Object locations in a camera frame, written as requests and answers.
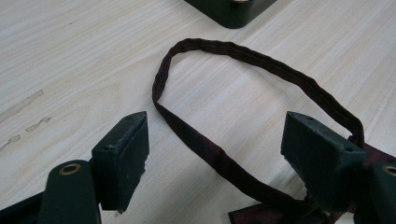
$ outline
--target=dark brown strap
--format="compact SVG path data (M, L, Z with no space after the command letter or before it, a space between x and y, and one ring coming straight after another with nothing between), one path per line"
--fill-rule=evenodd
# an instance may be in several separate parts
M286 216L283 212L265 203L229 213L233 224L331 224L335 223L343 213L330 215L317 209L308 216L295 218Z
M160 100L170 68L172 57L178 53L202 50L218 55L228 55L236 60L249 63L282 79L299 86L309 98L317 103L330 117L352 133L352 139L358 146L364 143L363 127L359 119L343 108L317 82L289 66L262 55L251 49L237 46L231 42L209 41L203 39L185 39L173 46L163 58L160 70L152 87L152 100L155 107L169 124L175 134L199 157L212 166L216 172L251 198L279 209L288 216L305 217L316 210L312 201L297 201L289 195L263 184L250 175L224 150L194 130L189 124L160 105Z

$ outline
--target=metal rivet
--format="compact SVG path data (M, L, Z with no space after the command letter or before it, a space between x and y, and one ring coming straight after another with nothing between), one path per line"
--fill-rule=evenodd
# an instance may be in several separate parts
M396 176L396 167L390 166L390 165L385 165L385 166L383 167L383 169L384 169L384 171L385 171L386 173L388 173L389 175Z
M59 171L60 175L71 175L81 169L81 165L78 163L68 164Z

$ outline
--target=black plastic base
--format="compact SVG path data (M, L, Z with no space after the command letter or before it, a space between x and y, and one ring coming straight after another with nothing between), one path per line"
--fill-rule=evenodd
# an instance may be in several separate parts
M238 29L246 26L276 0L186 0L220 25Z

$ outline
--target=strap loop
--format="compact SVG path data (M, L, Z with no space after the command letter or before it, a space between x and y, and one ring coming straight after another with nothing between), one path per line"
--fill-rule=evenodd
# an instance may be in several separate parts
M323 90L311 77L292 69L282 62L251 49L237 46L231 42L210 41L203 39L185 39L174 45L163 58L160 70L152 87L152 100L175 134L206 161L216 172L251 198L262 203L271 204L293 217L304 217L312 213L317 205L312 201L297 201L277 189L263 184L227 156L224 150L194 130L189 124L160 105L160 100L172 58L182 52L202 50L205 52L228 55L236 60L258 66L299 86L303 92L330 117L352 133L352 140L362 147L364 143L363 126L359 119L342 107L328 92Z

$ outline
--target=table surface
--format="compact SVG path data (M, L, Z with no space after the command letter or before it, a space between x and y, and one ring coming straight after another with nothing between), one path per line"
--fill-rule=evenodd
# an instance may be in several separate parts
M279 0L248 26L219 26L182 0L0 3L0 209L44 190L56 165L88 160L124 116L148 112L150 154L128 211L104 223L230 223L257 202L185 147L151 102L166 52L232 41L314 78L356 115L366 142L396 156L396 1ZM344 137L297 87L228 57L177 55L161 102L260 181L303 198L280 155L287 111ZM346 215L340 223L352 223Z

